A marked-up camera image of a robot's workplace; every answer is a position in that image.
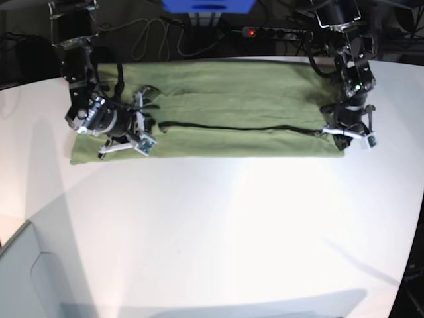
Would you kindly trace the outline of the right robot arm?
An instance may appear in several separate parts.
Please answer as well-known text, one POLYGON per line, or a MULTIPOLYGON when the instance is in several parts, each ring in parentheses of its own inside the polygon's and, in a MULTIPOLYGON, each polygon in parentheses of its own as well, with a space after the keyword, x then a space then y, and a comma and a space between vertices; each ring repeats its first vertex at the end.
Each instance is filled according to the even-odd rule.
POLYGON ((132 101, 121 99, 125 83, 123 66, 117 64, 117 82, 112 96, 101 83, 98 61, 93 54, 92 14, 96 1, 51 1, 50 33, 60 58, 62 77, 68 82, 71 105, 65 119, 71 129, 84 136, 105 136, 99 159, 107 154, 133 149, 148 156, 156 145, 151 135, 153 119, 146 113, 156 88, 144 85, 135 91, 132 101))

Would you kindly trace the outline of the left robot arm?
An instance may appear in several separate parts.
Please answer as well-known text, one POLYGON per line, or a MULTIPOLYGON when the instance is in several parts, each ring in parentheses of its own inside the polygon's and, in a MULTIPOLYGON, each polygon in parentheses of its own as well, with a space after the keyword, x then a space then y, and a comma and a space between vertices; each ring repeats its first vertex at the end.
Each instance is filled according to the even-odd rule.
POLYGON ((329 78, 340 89, 339 100, 322 106, 320 112, 327 124, 322 133, 333 136, 339 150, 350 146, 353 140, 363 149, 377 145, 372 128, 375 106, 366 103, 368 93, 376 84, 370 69, 362 35, 356 23, 361 13, 356 1, 311 1, 306 11, 312 12, 324 32, 324 47, 333 58, 335 71, 320 70, 311 52, 311 37, 316 30, 307 31, 306 52, 309 63, 322 78, 329 78))

